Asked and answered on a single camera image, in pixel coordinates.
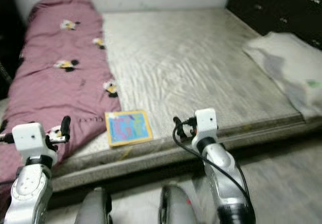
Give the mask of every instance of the pink blanket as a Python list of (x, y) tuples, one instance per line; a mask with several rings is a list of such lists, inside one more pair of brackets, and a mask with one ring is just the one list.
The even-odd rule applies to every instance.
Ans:
[[(119, 111), (120, 103), (102, 37), (102, 17), (91, 0), (36, 4), (29, 16), (23, 62), (9, 91), (3, 133), (31, 121), (49, 130), (69, 115), (71, 137), (59, 145), (60, 164), (104, 132), (104, 112)], [(21, 165), (15, 145), (0, 144), (0, 182), (14, 180)], [(2, 215), (9, 192), (10, 185), (0, 186)]]

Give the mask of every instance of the book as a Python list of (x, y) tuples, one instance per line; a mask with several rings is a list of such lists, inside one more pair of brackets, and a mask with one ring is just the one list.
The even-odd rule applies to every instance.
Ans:
[(153, 138), (145, 111), (106, 112), (110, 147), (140, 143)]

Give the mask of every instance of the black headboard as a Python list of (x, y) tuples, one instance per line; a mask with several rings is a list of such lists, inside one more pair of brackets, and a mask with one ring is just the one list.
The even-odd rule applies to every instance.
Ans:
[(322, 49), (322, 0), (229, 0), (226, 7), (262, 35), (292, 32)]

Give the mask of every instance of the folded blanket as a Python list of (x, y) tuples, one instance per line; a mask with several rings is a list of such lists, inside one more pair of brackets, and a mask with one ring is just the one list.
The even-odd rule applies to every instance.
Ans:
[(322, 116), (322, 52), (290, 33), (269, 33), (244, 46), (305, 120)]
[[(104, 132), (104, 112), (121, 108), (106, 63), (102, 22), (91, 0), (43, 0), (34, 6), (22, 64), (9, 91), (3, 133), (31, 121), (49, 131), (69, 115), (71, 137), (59, 145), (61, 163)], [(22, 164), (14, 144), (0, 144), (0, 182), (14, 180)], [(10, 185), (0, 185), (2, 213), (9, 191)]]

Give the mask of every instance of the white sheet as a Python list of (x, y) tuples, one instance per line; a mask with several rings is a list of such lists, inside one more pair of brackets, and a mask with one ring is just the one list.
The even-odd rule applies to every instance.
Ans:
[(322, 116), (322, 52), (290, 33), (269, 33), (244, 51), (271, 77), (306, 120)]
[(154, 138), (173, 117), (213, 107), (219, 128), (299, 113), (242, 46), (258, 37), (223, 9), (104, 14), (111, 71), (123, 110), (145, 110)]

